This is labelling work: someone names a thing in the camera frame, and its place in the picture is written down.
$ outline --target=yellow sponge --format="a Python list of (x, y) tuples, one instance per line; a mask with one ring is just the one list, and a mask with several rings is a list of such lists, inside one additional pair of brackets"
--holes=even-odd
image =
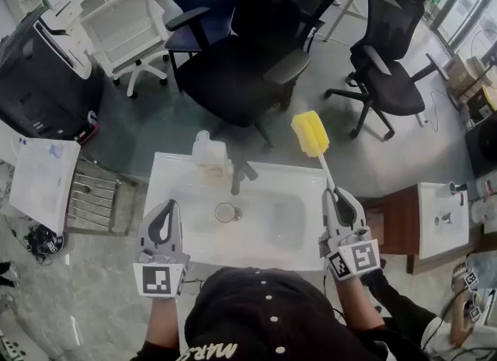
[(328, 135), (315, 111), (294, 116), (291, 126), (297, 134), (302, 151), (309, 157), (318, 157), (328, 149)]

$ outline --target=mesh office chair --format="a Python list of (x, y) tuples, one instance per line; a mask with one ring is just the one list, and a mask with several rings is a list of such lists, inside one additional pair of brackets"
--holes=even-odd
[(165, 72), (150, 65), (168, 54), (167, 50), (156, 52), (168, 39), (163, 14), (155, 0), (112, 0), (81, 21), (92, 41), (89, 54), (113, 78), (114, 85), (131, 73), (126, 92), (131, 99), (137, 97), (134, 85), (142, 71), (159, 77), (161, 85), (168, 82)]
[[(173, 0), (184, 12), (198, 8), (200, 6), (209, 8), (210, 11), (200, 19), (203, 31), (209, 43), (216, 43), (226, 38), (231, 29), (231, 17), (235, 10), (237, 0)], [(188, 53), (192, 57), (192, 52), (200, 52), (200, 46), (189, 26), (178, 28), (166, 41), (165, 49), (169, 51), (171, 66), (176, 76), (177, 66), (174, 53)]]
[(415, 82), (435, 70), (448, 80), (445, 71), (429, 54), (426, 56), (430, 64), (413, 77), (409, 77), (397, 61), (407, 53), (412, 34), (424, 12), (424, 1), (368, 0), (366, 34), (350, 48), (350, 60), (356, 71), (346, 79), (348, 85), (358, 86), (361, 93), (341, 89), (328, 89), (325, 92), (325, 99), (336, 94), (364, 103), (359, 123), (350, 133), (352, 138), (357, 137), (369, 109), (373, 109), (389, 129), (384, 139), (391, 139), (395, 131), (383, 112), (396, 116), (421, 113), (425, 103)]
[(189, 25), (202, 51), (176, 72), (179, 86), (226, 123), (255, 125), (270, 140), (259, 118), (271, 106), (290, 105), (298, 76), (310, 58), (302, 47), (334, 0), (237, 0), (230, 35), (212, 45), (197, 8), (166, 23), (170, 31)]

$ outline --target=blue chair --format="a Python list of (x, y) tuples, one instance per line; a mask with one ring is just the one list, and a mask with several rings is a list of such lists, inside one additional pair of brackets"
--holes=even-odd
[[(231, 17), (235, 10), (237, 0), (173, 0), (177, 6), (183, 10), (183, 13), (188, 11), (205, 7), (210, 8), (210, 11), (200, 19), (203, 30), (209, 44), (216, 43), (230, 34), (231, 30)], [(174, 58), (175, 52), (188, 53), (190, 57), (193, 52), (200, 52), (198, 42), (192, 33), (190, 26), (183, 26), (178, 28), (166, 41), (165, 49), (169, 51), (171, 58), (172, 70), (176, 76), (176, 60)]]

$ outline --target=table leg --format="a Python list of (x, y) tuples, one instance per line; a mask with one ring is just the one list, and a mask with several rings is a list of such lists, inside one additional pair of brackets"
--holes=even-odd
[(329, 29), (328, 34), (326, 34), (326, 37), (324, 39), (325, 42), (329, 40), (329, 38), (333, 34), (333, 31), (335, 31), (336, 27), (342, 20), (343, 16), (349, 11), (349, 7), (352, 5), (352, 2), (354, 2), (354, 0), (348, 0), (347, 3), (343, 6), (343, 9), (340, 12), (339, 17), (336, 18), (335, 22), (332, 24), (332, 28)]

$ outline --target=person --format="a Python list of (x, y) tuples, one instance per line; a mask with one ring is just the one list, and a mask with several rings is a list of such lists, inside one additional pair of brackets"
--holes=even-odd
[(386, 326), (402, 333), (431, 357), (446, 361), (484, 361), (495, 356), (497, 328), (486, 325), (470, 327), (464, 318), (464, 304), (469, 291), (462, 279), (454, 285), (451, 324), (402, 296), (390, 285), (382, 269), (365, 274), (361, 281), (390, 313), (391, 318), (385, 318)]
[(336, 282), (346, 326), (328, 299), (295, 272), (224, 267), (207, 279), (186, 319), (180, 355), (175, 300), (152, 301), (133, 361), (423, 360), (388, 331), (358, 278)]
[[(9, 270), (16, 278), (15, 281), (2, 277)], [(14, 264), (14, 262), (0, 263), (0, 286), (10, 286), (11, 288), (17, 288), (19, 286), (19, 283), (17, 282), (18, 279), (19, 279), (19, 273), (17, 271), (17, 267)]]

